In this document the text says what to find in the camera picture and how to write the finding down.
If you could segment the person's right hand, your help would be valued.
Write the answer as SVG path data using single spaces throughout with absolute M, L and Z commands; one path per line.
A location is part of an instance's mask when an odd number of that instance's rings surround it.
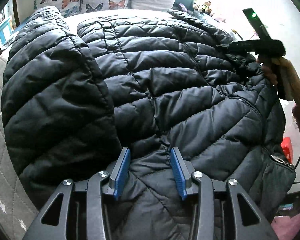
M 278 59 L 276 58 L 267 58 L 263 57 L 262 55 L 258 55 L 257 63 L 261 65 L 262 71 L 266 78 L 273 84 L 277 85 L 277 76 L 272 71 L 272 65 L 278 63 Z

